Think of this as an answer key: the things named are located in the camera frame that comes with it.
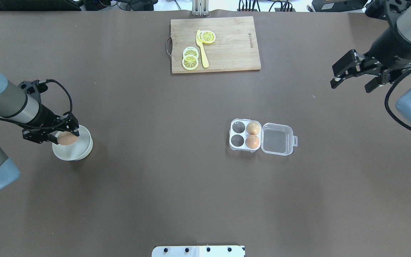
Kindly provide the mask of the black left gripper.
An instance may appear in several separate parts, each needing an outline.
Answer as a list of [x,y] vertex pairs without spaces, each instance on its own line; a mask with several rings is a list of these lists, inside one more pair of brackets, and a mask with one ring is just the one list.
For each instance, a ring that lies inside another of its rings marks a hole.
[[34,119],[22,125],[22,137],[38,144],[43,142],[58,144],[57,137],[52,134],[53,132],[70,132],[79,137],[79,127],[78,119],[72,112],[66,112],[59,116],[41,104]]

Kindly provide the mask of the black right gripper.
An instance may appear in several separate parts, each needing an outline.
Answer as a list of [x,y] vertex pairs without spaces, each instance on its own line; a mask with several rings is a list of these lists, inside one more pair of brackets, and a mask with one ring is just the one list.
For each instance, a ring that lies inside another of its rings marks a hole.
[[366,93],[399,78],[402,70],[411,63],[411,41],[403,36],[397,27],[386,29],[364,55],[351,49],[333,66],[332,89],[345,79],[361,75],[374,75],[364,89]]

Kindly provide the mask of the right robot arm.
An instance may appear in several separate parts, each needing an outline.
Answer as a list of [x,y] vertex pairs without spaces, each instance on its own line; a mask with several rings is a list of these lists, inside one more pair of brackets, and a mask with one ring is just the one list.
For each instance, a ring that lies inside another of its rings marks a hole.
[[411,75],[411,0],[372,0],[366,5],[365,14],[386,20],[389,26],[365,54],[351,49],[332,66],[334,77],[330,81],[331,88],[335,89],[344,80],[361,75],[373,77],[364,87],[367,93],[391,84],[384,99],[386,112],[395,122],[411,131],[411,88],[395,102],[395,108],[403,120],[393,113],[389,105],[396,86]]

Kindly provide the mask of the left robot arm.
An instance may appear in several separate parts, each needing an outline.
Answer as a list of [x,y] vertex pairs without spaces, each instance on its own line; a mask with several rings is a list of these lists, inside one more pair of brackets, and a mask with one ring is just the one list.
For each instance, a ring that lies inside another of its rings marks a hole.
[[[67,109],[56,114],[48,108],[41,95],[56,84],[67,96]],[[73,99],[65,86],[54,79],[25,80],[12,83],[0,73],[0,131],[17,127],[24,140],[36,144],[50,142],[60,144],[54,133],[80,136],[79,122],[73,114]],[[0,145],[0,190],[15,182],[21,175],[16,163]]]

